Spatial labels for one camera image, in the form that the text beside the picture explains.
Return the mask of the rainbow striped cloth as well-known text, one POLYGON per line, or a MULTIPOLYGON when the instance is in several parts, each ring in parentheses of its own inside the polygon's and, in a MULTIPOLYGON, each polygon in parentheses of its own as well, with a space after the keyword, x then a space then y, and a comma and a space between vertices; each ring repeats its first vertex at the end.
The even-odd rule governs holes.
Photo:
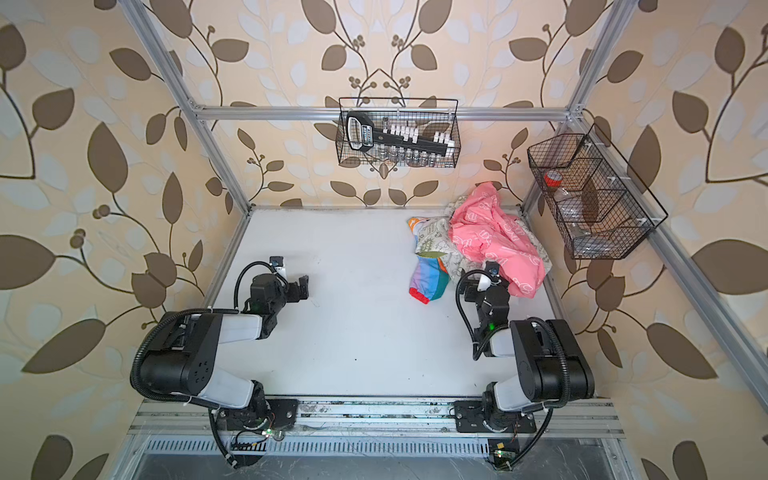
POLYGON ((411 217, 408 226, 415 239, 417 265, 409 294, 423 304, 439 299, 451 277, 442 258, 451 252, 444 218, 411 217))

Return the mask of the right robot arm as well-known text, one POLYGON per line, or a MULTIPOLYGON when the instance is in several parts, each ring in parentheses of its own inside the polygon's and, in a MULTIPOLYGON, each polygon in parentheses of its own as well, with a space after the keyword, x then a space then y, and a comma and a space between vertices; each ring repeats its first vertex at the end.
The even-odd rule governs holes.
POLYGON ((472 359, 515 362, 511 377, 489 383, 480 399, 454 403, 460 433, 533 434, 536 413, 549 419, 555 409, 594 396, 594 375, 568 323, 512 319, 510 286, 495 262, 464 272, 457 283, 455 302, 470 332, 472 359))

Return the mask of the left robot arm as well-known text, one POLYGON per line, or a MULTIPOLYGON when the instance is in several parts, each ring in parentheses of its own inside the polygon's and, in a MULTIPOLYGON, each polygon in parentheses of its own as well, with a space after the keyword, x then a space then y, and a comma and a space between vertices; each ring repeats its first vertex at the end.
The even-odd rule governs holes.
POLYGON ((224 427, 271 436, 289 430, 297 419, 297 400, 269 401, 262 383, 218 367, 216 359, 222 345, 268 339, 280 311, 308 298, 307 275, 289 282, 273 272, 253 278, 242 310, 169 312, 139 346, 131 386, 148 400, 204 407, 212 431, 224 427))

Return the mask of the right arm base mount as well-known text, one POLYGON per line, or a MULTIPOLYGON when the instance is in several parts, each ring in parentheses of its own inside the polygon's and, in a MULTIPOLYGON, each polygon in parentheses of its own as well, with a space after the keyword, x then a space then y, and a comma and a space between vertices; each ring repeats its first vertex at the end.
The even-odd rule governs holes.
POLYGON ((452 412, 459 433, 533 434, 537 431, 533 417, 499 410, 485 400, 455 401, 452 412))

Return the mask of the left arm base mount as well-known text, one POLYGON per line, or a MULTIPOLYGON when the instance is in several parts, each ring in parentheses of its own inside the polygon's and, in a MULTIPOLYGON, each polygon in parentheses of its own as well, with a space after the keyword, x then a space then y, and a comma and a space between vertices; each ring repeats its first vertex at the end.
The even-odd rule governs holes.
POLYGON ((222 431, 291 430, 298 418, 299 400, 266 398, 254 400, 245 409, 222 409, 214 425, 222 431))

